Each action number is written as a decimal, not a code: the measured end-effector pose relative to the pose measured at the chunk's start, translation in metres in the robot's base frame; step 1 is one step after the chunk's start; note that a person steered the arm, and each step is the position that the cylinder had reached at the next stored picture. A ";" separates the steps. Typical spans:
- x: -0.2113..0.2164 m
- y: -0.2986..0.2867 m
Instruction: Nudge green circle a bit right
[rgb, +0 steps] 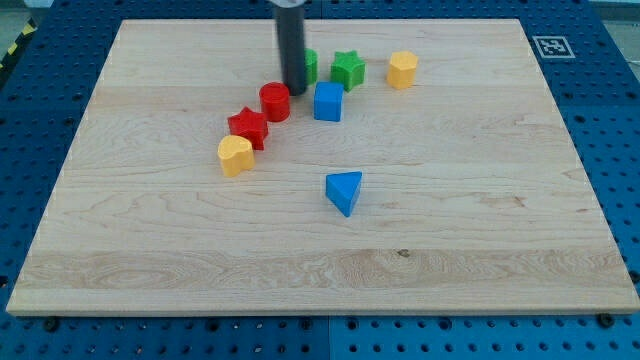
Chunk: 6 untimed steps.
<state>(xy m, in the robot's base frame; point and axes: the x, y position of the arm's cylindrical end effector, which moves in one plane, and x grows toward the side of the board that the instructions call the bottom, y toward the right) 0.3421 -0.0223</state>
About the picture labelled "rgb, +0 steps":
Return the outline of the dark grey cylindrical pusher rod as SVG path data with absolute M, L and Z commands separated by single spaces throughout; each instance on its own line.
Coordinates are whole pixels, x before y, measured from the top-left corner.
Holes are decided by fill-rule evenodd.
M 302 95 L 307 89 L 303 5 L 276 4 L 275 26 L 282 81 L 291 96 Z

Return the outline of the silver rod mount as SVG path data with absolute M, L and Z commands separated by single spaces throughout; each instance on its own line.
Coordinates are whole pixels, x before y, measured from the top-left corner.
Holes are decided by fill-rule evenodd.
M 296 8 L 304 5 L 306 0 L 269 0 L 274 6 L 279 8 Z

